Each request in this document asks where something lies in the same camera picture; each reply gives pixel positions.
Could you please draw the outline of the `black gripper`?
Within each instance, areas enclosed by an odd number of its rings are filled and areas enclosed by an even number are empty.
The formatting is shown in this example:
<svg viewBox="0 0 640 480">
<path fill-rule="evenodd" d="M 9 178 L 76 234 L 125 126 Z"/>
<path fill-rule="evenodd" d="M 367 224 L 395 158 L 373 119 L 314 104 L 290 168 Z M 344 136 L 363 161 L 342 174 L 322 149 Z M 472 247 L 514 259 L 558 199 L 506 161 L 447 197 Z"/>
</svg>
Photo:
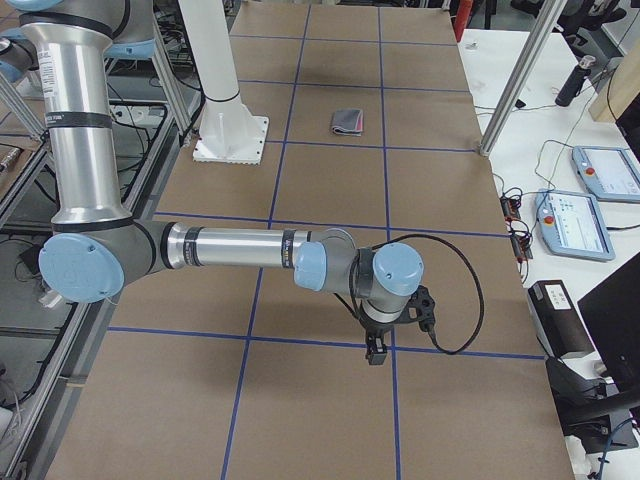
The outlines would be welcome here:
<svg viewBox="0 0 640 480">
<path fill-rule="evenodd" d="M 392 323 L 380 323 L 366 320 L 364 322 L 366 354 L 365 359 L 370 366 L 381 366 L 387 358 L 385 335 L 394 328 Z"/>
</svg>

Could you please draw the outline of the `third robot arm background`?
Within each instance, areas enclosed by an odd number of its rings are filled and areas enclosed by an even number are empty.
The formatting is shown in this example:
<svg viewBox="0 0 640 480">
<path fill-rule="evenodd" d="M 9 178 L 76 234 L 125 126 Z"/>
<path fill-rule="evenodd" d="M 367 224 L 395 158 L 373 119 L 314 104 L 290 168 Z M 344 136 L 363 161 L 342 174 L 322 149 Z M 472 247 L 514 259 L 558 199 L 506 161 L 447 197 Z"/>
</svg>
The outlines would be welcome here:
<svg viewBox="0 0 640 480">
<path fill-rule="evenodd" d="M 19 27 L 1 32 L 1 74 L 12 84 L 27 78 L 36 89 L 42 89 L 36 47 Z"/>
</svg>

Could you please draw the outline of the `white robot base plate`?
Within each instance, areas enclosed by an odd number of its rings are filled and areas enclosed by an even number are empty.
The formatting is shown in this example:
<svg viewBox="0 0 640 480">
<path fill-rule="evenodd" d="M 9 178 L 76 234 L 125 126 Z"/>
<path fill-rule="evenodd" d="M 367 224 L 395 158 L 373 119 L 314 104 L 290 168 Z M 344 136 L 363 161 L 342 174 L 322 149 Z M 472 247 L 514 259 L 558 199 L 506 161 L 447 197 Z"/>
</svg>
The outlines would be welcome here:
<svg viewBox="0 0 640 480">
<path fill-rule="evenodd" d="M 223 3 L 184 0 L 179 7 L 205 97 L 194 160 L 259 164 L 269 119 L 241 98 Z"/>
</svg>

